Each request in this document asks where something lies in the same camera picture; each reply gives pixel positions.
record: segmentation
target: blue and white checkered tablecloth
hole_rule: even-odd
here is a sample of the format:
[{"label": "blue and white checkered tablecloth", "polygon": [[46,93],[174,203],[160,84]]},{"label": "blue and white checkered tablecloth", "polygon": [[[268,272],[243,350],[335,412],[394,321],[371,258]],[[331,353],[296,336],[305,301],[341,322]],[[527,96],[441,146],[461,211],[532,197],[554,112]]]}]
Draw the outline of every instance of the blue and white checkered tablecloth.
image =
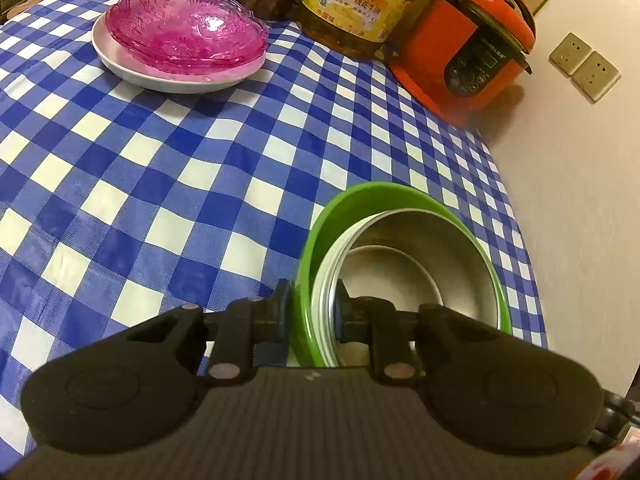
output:
[{"label": "blue and white checkered tablecloth", "polygon": [[[117,0],[44,0],[0,28],[0,470],[34,447],[20,412],[46,361],[185,302],[211,310],[292,278],[341,190],[409,184],[476,234],[514,333],[546,345],[529,257],[479,138],[379,63],[270,31],[262,70],[205,96],[143,91],[101,65]],[[284,362],[286,349],[258,358]]]}]

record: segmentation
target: electrical outlet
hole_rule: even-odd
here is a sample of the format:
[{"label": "electrical outlet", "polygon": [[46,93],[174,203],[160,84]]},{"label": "electrical outlet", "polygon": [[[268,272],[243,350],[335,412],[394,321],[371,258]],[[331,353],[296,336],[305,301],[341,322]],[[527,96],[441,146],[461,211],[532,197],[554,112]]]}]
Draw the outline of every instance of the electrical outlet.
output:
[{"label": "electrical outlet", "polygon": [[588,44],[569,32],[562,43],[549,55],[549,59],[565,74],[571,75],[587,59],[590,52],[591,47]]},{"label": "electrical outlet", "polygon": [[620,79],[620,70],[594,50],[571,79],[593,102],[597,102]]}]

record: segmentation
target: rice cooker lid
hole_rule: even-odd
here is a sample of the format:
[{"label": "rice cooker lid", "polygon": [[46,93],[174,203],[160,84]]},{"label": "rice cooker lid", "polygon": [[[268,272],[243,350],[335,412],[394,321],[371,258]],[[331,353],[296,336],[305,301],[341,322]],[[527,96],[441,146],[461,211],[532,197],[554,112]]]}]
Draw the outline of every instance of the rice cooker lid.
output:
[{"label": "rice cooker lid", "polygon": [[536,43],[536,24],[522,0],[465,0],[465,3],[517,50],[531,52]]}]

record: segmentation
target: red object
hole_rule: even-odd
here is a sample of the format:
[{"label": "red object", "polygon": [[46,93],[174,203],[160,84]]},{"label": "red object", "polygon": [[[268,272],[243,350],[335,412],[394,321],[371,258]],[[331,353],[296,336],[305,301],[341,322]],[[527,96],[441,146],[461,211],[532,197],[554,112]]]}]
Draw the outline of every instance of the red object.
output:
[{"label": "red object", "polygon": [[389,66],[424,106],[466,126],[523,70],[530,73],[525,54],[535,40],[522,0],[434,0]]}]

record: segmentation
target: metal pin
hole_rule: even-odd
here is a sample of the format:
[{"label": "metal pin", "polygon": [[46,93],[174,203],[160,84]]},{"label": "metal pin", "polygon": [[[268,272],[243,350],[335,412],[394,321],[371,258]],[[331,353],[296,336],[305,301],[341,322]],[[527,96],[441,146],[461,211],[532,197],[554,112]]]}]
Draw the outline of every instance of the metal pin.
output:
[{"label": "metal pin", "polygon": [[209,369],[214,379],[235,379],[240,375],[240,368],[233,363],[217,363]]},{"label": "metal pin", "polygon": [[411,379],[415,368],[409,363],[391,363],[385,366],[384,372],[390,379]]}]

